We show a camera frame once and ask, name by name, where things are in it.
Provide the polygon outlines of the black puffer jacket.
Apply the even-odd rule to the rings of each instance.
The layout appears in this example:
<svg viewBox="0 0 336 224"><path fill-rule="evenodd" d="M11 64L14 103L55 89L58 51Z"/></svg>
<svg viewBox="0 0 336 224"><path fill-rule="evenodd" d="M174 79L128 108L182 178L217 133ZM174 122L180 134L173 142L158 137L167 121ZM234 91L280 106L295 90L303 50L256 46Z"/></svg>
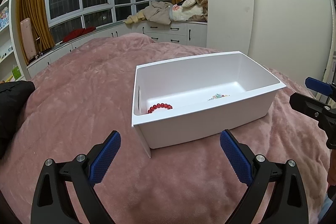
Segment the black puffer jacket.
<svg viewBox="0 0 336 224"><path fill-rule="evenodd" d="M1 159L14 139L21 112L34 91L31 81L1 83Z"/></svg>

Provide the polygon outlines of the white drawer cabinet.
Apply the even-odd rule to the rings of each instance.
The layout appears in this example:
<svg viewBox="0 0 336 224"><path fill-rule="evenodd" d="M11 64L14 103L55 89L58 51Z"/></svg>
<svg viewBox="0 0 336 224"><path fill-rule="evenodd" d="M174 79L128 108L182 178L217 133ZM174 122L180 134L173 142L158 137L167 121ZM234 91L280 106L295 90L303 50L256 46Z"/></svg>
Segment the white drawer cabinet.
<svg viewBox="0 0 336 224"><path fill-rule="evenodd" d="M133 32L147 35L157 43L172 42L185 46L207 46L207 24L195 22L172 22L163 25L154 22L139 22L132 25Z"/></svg>

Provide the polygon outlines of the white plastic storage box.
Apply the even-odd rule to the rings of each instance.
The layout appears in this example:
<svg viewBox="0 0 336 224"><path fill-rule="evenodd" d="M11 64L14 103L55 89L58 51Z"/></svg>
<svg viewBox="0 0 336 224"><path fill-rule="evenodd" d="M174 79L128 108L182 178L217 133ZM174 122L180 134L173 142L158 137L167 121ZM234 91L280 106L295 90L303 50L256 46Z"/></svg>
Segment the white plastic storage box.
<svg viewBox="0 0 336 224"><path fill-rule="evenodd" d="M135 69L131 125L147 154L264 117L285 84L239 51Z"/></svg>

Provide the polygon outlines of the white bookshelf with toys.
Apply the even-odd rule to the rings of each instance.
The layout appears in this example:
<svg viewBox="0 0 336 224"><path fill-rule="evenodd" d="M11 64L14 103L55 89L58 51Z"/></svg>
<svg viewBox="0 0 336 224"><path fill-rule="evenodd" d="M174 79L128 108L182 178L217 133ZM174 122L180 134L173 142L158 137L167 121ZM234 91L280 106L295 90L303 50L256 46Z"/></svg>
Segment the white bookshelf with toys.
<svg viewBox="0 0 336 224"><path fill-rule="evenodd" d="M10 19L11 0L1 2L1 82L15 81L13 75L15 68L19 69L18 60L15 53L14 39L11 34Z"/></svg>

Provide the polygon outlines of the pile of beige clothes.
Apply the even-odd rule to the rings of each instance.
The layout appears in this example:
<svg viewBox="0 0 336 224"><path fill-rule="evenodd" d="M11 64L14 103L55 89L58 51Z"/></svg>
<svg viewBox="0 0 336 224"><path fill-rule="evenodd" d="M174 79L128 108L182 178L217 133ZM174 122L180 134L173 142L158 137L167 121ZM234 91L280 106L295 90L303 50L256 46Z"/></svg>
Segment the pile of beige clothes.
<svg viewBox="0 0 336 224"><path fill-rule="evenodd" d="M135 15L130 15L123 22L134 24L150 21L169 25L171 22L206 22L208 18L208 0L181 0L173 5L169 2L152 1Z"/></svg>

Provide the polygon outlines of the red cloth on sill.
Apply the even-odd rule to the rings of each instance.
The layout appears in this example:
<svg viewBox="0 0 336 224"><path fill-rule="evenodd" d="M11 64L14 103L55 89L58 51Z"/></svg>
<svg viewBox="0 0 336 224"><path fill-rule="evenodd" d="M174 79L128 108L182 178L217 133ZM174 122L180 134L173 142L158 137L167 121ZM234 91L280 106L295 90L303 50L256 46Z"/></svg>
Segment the red cloth on sill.
<svg viewBox="0 0 336 224"><path fill-rule="evenodd" d="M79 29L73 30L62 39L62 42L67 43L70 40L73 40L73 39L78 38L80 36L89 34L89 33L93 32L95 30L96 30L96 27L79 28Z"/></svg>

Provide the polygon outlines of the left mustard curtain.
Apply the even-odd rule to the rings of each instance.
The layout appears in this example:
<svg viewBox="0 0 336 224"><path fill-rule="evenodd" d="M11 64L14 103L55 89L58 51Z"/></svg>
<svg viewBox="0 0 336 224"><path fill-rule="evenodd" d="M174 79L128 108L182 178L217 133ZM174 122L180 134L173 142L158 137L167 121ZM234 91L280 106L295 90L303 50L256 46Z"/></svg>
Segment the left mustard curtain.
<svg viewBox="0 0 336 224"><path fill-rule="evenodd" d="M54 39L50 33L45 0L16 0L16 21L17 27L26 18L31 19L33 38L41 38L42 50L55 46Z"/></svg>

